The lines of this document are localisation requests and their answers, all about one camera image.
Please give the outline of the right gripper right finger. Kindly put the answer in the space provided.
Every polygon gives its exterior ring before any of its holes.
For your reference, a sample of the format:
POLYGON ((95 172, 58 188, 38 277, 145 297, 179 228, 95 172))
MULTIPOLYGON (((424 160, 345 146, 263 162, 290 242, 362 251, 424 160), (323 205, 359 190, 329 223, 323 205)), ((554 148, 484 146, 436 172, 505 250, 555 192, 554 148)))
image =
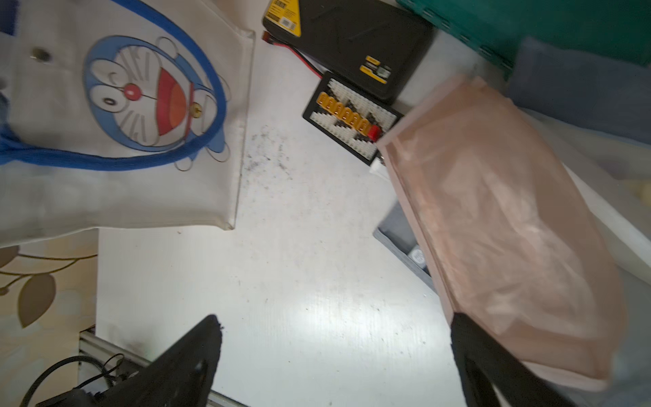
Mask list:
POLYGON ((486 333, 471 317, 455 313, 451 348, 468 406, 572 406, 486 333))

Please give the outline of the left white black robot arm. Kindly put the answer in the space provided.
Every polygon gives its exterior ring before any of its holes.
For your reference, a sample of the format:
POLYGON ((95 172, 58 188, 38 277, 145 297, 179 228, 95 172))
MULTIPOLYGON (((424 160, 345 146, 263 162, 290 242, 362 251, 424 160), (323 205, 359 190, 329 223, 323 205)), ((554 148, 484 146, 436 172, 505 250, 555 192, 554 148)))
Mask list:
POLYGON ((59 396, 73 389, 90 390, 103 382, 102 390, 114 388, 118 383, 115 371, 122 364, 123 354, 114 354, 102 361, 87 354, 73 355, 49 366, 27 388, 19 406, 36 406, 37 403, 59 396), (89 367, 94 375, 78 381, 80 367, 89 367))

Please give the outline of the white canvas tote bag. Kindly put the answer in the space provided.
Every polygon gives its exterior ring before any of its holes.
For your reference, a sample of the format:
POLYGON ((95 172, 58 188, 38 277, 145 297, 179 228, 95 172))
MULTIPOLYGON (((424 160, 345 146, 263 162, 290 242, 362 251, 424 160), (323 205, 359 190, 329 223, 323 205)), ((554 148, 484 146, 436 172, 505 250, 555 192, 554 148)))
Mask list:
POLYGON ((1 244, 235 227, 254 33, 212 1, 19 1, 1 244))

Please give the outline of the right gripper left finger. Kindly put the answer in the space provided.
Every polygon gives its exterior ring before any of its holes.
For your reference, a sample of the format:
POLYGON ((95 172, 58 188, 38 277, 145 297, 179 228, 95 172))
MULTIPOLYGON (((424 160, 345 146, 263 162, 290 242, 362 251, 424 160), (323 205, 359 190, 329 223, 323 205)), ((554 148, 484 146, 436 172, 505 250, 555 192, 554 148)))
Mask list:
POLYGON ((220 360, 222 330, 208 315, 134 377, 106 391, 99 406, 205 406, 220 360))

